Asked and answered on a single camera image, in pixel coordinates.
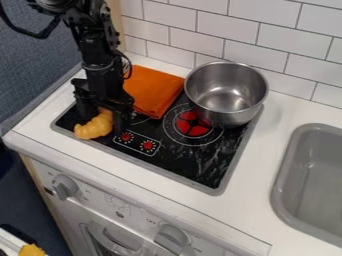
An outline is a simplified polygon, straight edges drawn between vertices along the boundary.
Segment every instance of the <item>metal bowl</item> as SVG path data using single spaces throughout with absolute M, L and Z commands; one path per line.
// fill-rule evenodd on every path
M 193 70 L 185 93 L 194 110 L 215 127 L 248 123 L 268 94 L 266 79 L 245 64 L 212 62 Z

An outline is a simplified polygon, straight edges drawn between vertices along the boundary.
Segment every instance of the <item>yellow toy food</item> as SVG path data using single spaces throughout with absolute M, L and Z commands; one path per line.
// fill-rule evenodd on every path
M 113 112 L 99 108 L 100 114 L 85 125 L 76 124 L 75 136 L 83 140 L 96 139 L 108 135 L 113 130 Z
M 35 244 L 24 245 L 21 247 L 19 256 L 45 256 L 45 252 Z

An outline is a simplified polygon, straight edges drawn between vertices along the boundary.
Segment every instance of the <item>gray sink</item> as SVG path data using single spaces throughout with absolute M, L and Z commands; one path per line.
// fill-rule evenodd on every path
M 307 124 L 291 137 L 271 192 L 289 226 L 342 247 L 342 130 Z

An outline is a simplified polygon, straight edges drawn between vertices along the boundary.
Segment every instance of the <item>stovetop panel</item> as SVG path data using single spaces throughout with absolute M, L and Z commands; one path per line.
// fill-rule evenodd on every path
M 80 123 L 76 106 L 70 108 L 55 125 L 73 132 Z M 95 139 L 107 148 L 160 167 L 165 172 L 185 177 L 211 189 L 217 189 L 248 125 L 233 129 L 211 128 L 198 119 L 183 94 L 162 120 L 137 115 L 120 137 L 113 133 Z

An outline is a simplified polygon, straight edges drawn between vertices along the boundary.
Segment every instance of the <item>toy stove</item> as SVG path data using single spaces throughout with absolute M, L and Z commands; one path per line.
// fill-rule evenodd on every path
M 73 136 L 81 123 L 75 106 L 53 129 Z M 257 121 L 233 129 L 213 128 L 191 110 L 183 94 L 162 120 L 137 115 L 120 137 L 113 133 L 83 141 L 134 164 L 209 194 L 224 189 Z

